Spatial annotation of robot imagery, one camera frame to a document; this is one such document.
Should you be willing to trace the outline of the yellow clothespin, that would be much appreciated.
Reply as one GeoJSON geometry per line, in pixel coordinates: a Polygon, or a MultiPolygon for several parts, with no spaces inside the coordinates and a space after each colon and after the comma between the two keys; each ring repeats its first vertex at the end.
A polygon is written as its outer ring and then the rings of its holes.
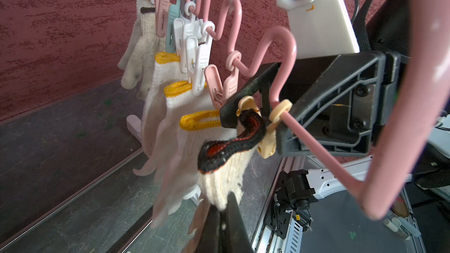
{"type": "MultiPolygon", "coordinates": [[[[262,130],[265,132],[264,137],[257,144],[257,150],[260,156],[267,159],[275,154],[276,151],[276,128],[281,122],[281,115],[284,112],[289,112],[293,104],[289,100],[283,100],[275,109],[270,113],[269,121],[267,125],[265,120],[262,119],[262,130]]],[[[260,109],[252,96],[245,96],[239,101],[237,116],[241,116],[244,110],[253,110],[261,117],[260,109]]]]}

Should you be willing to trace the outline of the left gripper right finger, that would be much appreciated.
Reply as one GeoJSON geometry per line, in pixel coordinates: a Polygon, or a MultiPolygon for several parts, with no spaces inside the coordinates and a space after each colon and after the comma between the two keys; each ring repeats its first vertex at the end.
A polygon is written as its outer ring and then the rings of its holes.
{"type": "Polygon", "coordinates": [[[233,192],[227,197],[225,209],[225,253],[253,253],[246,228],[233,192]]]}

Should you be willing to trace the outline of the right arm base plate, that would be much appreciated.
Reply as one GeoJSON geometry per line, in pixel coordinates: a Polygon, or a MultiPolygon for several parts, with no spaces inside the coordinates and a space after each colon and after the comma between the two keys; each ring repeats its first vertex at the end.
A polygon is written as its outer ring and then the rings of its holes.
{"type": "Polygon", "coordinates": [[[315,189],[308,183],[307,174],[304,169],[289,173],[282,171],[275,184],[264,224],[282,239],[286,238],[292,219],[303,232],[311,228],[309,208],[318,199],[314,196],[315,189]]]}

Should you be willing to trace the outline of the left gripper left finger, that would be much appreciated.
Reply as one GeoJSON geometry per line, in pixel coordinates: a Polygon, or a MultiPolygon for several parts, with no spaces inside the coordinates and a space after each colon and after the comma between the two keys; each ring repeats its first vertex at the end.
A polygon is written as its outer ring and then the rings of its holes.
{"type": "Polygon", "coordinates": [[[223,245],[223,213],[211,206],[195,253],[221,253],[223,245]]]}

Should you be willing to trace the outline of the yellow cuff white glove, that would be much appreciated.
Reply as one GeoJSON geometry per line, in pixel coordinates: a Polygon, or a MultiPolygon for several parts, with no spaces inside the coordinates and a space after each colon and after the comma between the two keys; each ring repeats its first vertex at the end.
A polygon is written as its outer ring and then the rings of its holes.
{"type": "Polygon", "coordinates": [[[132,55],[132,52],[138,42],[138,39],[142,36],[142,28],[141,28],[141,8],[154,8],[155,5],[151,3],[151,0],[136,0],[136,14],[137,18],[134,22],[132,34],[130,37],[130,41],[127,46],[127,50],[123,54],[122,58],[118,63],[118,67],[121,70],[125,70],[128,64],[128,61],[132,55]]]}

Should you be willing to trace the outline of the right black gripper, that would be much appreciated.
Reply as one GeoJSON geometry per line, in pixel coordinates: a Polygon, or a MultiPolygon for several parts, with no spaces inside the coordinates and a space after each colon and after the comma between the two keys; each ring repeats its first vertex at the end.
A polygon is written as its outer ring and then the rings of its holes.
{"type": "MultiPolygon", "coordinates": [[[[401,55],[363,52],[297,60],[280,98],[293,103],[290,114],[334,156],[365,156],[379,122],[383,94],[398,79],[401,55]]],[[[281,63],[262,64],[221,107],[224,128],[236,128],[239,101],[261,94],[260,112],[268,124],[269,92],[281,63]]]]}

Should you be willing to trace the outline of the aluminium front rail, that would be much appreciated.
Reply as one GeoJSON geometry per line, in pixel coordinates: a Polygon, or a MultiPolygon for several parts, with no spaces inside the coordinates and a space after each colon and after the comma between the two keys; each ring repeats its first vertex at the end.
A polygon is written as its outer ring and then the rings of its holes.
{"type": "Polygon", "coordinates": [[[317,202],[307,182],[307,156],[282,158],[251,246],[255,253],[299,253],[311,229],[310,205],[317,202]]]}

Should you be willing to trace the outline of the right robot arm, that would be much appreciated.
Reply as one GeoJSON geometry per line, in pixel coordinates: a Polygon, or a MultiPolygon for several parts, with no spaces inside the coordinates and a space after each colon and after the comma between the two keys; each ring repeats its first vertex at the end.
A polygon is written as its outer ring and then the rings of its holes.
{"type": "Polygon", "coordinates": [[[372,220],[382,219],[401,191],[450,96],[450,0],[410,0],[410,60],[400,93],[383,129],[364,180],[355,179],[286,109],[280,92],[291,74],[296,54],[292,33],[270,29],[262,38],[252,64],[229,56],[228,68],[254,76],[274,40],[285,54],[270,88],[271,121],[283,122],[333,173],[372,220]]]}

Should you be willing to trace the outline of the green clothespin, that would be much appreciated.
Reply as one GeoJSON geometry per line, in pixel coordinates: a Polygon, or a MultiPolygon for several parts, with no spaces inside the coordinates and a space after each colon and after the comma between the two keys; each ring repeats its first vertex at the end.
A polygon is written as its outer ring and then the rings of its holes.
{"type": "Polygon", "coordinates": [[[165,51],[168,53],[176,52],[174,20],[180,17],[181,0],[176,0],[168,9],[168,23],[166,24],[166,45],[165,51]]]}

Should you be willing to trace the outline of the white clothespin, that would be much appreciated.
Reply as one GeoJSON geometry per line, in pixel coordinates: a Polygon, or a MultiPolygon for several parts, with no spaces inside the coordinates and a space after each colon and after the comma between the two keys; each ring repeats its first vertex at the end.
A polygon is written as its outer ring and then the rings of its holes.
{"type": "Polygon", "coordinates": [[[201,27],[201,34],[206,36],[205,43],[199,45],[195,36],[187,37],[185,41],[188,81],[192,85],[193,96],[200,96],[205,87],[204,71],[209,65],[213,43],[212,36],[206,31],[207,28],[215,30],[214,23],[207,21],[201,27]]]}
{"type": "Polygon", "coordinates": [[[181,16],[176,18],[173,22],[176,51],[180,56],[180,71],[182,73],[188,72],[188,64],[186,59],[186,40],[187,38],[195,35],[195,12],[196,4],[193,1],[189,1],[185,4],[184,11],[186,12],[188,19],[181,16]]]}

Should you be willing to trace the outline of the black cuff white glove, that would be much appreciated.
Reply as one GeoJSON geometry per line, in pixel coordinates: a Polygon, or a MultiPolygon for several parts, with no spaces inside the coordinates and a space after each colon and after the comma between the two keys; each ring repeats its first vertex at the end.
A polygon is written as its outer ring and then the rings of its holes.
{"type": "Polygon", "coordinates": [[[155,56],[165,50],[165,38],[156,34],[155,17],[155,8],[141,8],[142,36],[138,39],[121,78],[121,86],[126,90],[140,85],[137,93],[140,100],[145,100],[150,90],[155,56]]]}

